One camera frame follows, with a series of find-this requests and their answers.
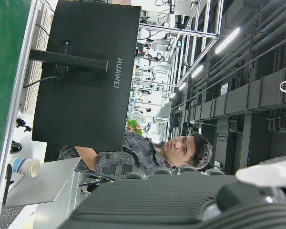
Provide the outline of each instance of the man's arm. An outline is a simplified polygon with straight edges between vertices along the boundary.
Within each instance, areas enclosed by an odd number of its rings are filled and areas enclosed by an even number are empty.
[[[95,171],[96,162],[97,162],[97,154],[92,148],[86,148],[81,146],[75,146],[77,153],[81,156],[82,160],[86,164],[86,166]]]

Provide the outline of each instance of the monitor back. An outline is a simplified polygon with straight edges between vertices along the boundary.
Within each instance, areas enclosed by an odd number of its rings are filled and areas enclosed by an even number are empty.
[[[108,71],[43,63],[32,139],[120,151],[140,7],[59,1],[47,51],[108,61]]]

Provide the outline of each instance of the black hair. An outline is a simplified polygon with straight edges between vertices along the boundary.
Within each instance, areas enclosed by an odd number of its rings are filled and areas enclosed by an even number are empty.
[[[187,161],[188,164],[192,165],[196,169],[205,167],[212,157],[212,145],[203,135],[197,131],[192,132],[190,136],[194,137],[195,153]]]

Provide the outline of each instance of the green board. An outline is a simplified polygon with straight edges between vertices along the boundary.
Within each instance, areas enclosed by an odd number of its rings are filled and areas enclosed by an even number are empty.
[[[0,154],[30,0],[0,0]]]

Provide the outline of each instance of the monitor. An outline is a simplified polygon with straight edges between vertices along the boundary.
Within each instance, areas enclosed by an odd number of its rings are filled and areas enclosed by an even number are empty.
[[[59,79],[40,82],[33,140],[121,151],[140,11],[58,1],[41,78]]]

